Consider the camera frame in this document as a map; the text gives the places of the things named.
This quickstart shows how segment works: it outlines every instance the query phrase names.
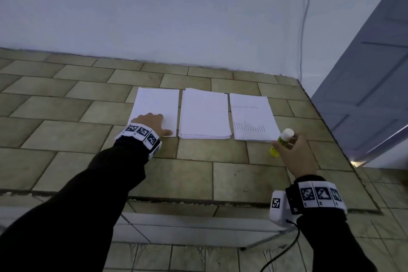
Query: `glue stick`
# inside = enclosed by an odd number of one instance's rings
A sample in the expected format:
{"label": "glue stick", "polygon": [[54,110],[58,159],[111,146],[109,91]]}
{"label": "glue stick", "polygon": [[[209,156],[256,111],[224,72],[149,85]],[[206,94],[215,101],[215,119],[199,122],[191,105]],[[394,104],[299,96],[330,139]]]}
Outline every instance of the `glue stick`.
{"label": "glue stick", "polygon": [[[286,128],[285,130],[282,131],[282,133],[281,133],[281,135],[279,136],[279,138],[278,138],[277,141],[278,141],[280,144],[282,144],[283,146],[286,146],[286,145],[288,144],[289,140],[292,139],[294,135],[295,135],[295,133],[293,132],[292,129]],[[274,156],[274,157],[278,157],[278,156],[279,156],[278,151],[275,150],[275,149],[273,148],[273,146],[272,146],[271,149],[269,150],[269,153],[270,153],[272,156]]]}

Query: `door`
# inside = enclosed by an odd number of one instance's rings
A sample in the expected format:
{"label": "door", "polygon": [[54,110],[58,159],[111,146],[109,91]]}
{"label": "door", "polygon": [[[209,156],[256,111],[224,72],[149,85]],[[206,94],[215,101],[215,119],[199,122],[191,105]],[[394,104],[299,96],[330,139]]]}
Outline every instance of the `door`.
{"label": "door", "polygon": [[312,101],[350,160],[408,124],[408,0],[381,0]]}

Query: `white glue stick cap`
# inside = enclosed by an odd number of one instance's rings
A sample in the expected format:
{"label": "white glue stick cap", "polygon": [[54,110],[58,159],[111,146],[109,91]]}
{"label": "white glue stick cap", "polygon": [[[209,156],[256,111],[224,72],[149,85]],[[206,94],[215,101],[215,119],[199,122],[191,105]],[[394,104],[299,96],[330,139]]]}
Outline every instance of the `white glue stick cap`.
{"label": "white glue stick cap", "polygon": [[289,140],[292,139],[294,135],[295,132],[292,129],[286,128],[285,130],[282,131],[280,137],[283,141],[289,142]]}

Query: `paper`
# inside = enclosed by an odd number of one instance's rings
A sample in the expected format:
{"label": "paper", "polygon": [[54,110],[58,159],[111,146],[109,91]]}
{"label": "paper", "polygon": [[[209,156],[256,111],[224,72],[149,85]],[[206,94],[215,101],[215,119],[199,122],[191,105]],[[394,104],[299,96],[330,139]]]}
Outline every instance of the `paper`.
{"label": "paper", "polygon": [[230,94],[230,104],[236,140],[270,142],[278,139],[280,131],[268,98]]}
{"label": "paper", "polygon": [[178,89],[139,87],[128,123],[139,115],[163,114],[162,129],[170,129],[171,136],[176,136],[179,94]]}
{"label": "paper", "polygon": [[184,139],[228,139],[228,95],[187,88],[183,91],[179,137]]}

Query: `hand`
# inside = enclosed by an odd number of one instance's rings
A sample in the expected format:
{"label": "hand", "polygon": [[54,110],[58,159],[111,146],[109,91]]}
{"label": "hand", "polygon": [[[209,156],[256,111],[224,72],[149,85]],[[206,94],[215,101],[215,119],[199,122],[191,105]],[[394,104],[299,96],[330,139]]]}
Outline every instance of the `hand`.
{"label": "hand", "polygon": [[272,146],[295,178],[308,174],[316,175],[319,166],[303,135],[295,133],[286,147],[278,141],[272,141]]}
{"label": "hand", "polygon": [[169,129],[162,129],[161,124],[163,121],[163,115],[148,113],[146,115],[139,115],[137,118],[132,119],[132,123],[143,124],[150,127],[161,138],[162,136],[171,136],[173,131]]}

